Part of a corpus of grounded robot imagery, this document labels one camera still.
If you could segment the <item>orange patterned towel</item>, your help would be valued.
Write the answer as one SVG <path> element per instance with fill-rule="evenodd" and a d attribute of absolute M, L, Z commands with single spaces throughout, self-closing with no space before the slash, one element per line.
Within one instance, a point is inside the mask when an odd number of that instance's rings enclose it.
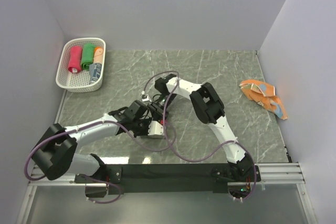
<path fill-rule="evenodd" d="M 248 100 L 256 102 L 282 120 L 288 118 L 286 109 L 281 99 L 276 95 L 276 89 L 273 85 L 248 79 L 242 81 L 239 87 Z"/>

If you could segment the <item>grey yellow frog towel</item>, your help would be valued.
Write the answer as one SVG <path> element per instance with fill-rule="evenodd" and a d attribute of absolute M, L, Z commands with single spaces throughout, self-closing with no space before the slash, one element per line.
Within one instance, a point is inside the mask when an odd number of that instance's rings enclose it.
<path fill-rule="evenodd" d="M 143 139 L 163 139 L 164 135 L 157 135 L 157 134 L 146 135 L 146 136 L 142 136 L 141 138 L 143 138 Z"/>

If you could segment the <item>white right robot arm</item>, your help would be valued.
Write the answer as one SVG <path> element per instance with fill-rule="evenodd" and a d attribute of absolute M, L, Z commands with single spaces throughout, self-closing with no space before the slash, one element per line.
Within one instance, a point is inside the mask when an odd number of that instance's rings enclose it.
<path fill-rule="evenodd" d="M 169 148 L 176 156 L 187 162 L 197 163 L 210 158 L 222 148 L 226 154 L 229 170 L 234 181 L 245 182 L 247 178 L 251 178 L 254 183 L 258 181 L 255 162 L 251 154 L 238 142 L 237 137 L 231 130 L 225 115 L 224 104 L 210 83 L 192 83 L 181 79 L 178 74 L 170 74 L 164 78 L 158 78 L 154 87 L 164 99 L 160 109 L 162 110 L 165 137 L 167 137 L 167 106 L 172 100 L 172 96 L 180 95 L 191 101 L 197 118 L 208 125 L 220 142 L 220 145 L 211 154 L 195 160 L 182 157 L 172 144 L 168 142 Z"/>

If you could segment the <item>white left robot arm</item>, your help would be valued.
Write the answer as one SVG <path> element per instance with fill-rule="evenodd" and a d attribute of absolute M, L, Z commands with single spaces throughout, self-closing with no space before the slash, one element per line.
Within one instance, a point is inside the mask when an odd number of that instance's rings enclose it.
<path fill-rule="evenodd" d="M 76 126 L 52 125 L 32 149 L 29 160 L 43 172 L 44 177 L 55 180 L 65 173 L 84 174 L 94 183 L 104 180 L 104 162 L 96 155 L 82 155 L 76 151 L 85 145 L 109 136 L 127 133 L 136 137 L 148 132 L 148 107 L 134 101 L 129 107 L 111 111 L 103 117 Z"/>

